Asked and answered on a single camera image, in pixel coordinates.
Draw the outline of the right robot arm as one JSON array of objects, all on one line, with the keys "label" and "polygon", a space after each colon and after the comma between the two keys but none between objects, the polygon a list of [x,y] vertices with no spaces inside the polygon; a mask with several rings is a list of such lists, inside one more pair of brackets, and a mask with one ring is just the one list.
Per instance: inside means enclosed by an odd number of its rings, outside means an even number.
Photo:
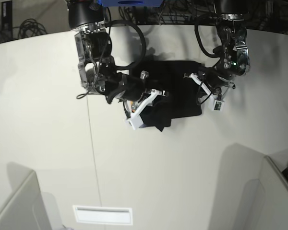
[{"label": "right robot arm", "polygon": [[[70,29],[77,32],[74,38],[79,59],[78,70],[81,85],[85,89],[85,93],[78,95],[77,99],[103,95],[108,104],[118,99],[123,103],[128,119],[140,115],[147,106],[156,106],[167,99],[167,91],[146,85],[148,72],[143,71],[140,77],[124,73],[137,67],[146,55],[144,34],[135,23],[112,20],[109,8],[97,0],[68,0],[66,3]],[[127,66],[116,65],[111,54],[111,29],[118,24],[132,27],[140,38],[140,55]]]}]

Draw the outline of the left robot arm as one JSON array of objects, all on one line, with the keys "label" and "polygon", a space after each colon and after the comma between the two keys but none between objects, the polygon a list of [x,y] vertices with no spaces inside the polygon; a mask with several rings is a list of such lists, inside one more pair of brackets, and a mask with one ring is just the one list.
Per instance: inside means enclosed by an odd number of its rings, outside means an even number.
[{"label": "left robot arm", "polygon": [[[220,95],[223,87],[230,87],[230,82],[242,76],[250,67],[247,29],[244,17],[248,13],[245,0],[215,0],[214,12],[208,11],[194,20],[194,32],[200,50],[209,58],[218,61],[211,67],[201,66],[197,77],[200,80],[196,93],[198,99]],[[201,40],[199,27],[202,22],[213,22],[221,45],[210,53]]]}]

